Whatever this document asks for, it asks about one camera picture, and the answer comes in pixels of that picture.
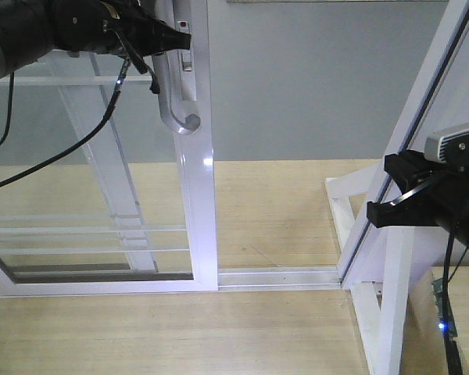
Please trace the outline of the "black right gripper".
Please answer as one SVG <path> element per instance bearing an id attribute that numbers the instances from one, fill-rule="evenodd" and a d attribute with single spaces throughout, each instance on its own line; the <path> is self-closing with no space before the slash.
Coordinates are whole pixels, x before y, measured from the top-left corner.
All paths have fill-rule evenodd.
<path id="1" fill-rule="evenodd" d="M 375 227 L 438 227 L 439 219 L 449 217 L 450 196 L 459 222 L 456 238 L 469 248 L 469 164 L 433 162 L 422 152 L 406 150 L 387 155 L 384 171 L 408 192 L 389 202 L 367 203 L 367 218 Z M 451 188 L 449 172 L 458 179 Z"/>

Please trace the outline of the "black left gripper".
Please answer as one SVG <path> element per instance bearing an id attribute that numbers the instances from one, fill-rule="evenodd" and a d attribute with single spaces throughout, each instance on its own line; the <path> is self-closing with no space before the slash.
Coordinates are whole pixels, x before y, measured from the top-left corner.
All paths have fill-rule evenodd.
<path id="1" fill-rule="evenodd" d="M 189 50 L 192 36 L 156 15 L 155 1 L 53 1 L 48 7 L 58 48 L 119 55 L 122 36 L 142 56 Z"/>

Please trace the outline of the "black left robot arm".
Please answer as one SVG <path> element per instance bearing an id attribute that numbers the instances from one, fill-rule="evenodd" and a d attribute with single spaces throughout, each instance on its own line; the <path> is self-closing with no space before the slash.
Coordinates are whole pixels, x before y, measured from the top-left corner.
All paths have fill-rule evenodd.
<path id="1" fill-rule="evenodd" d="M 192 36 L 156 18 L 153 1 L 0 1 L 0 79 L 52 50 L 127 57 L 189 50 Z"/>

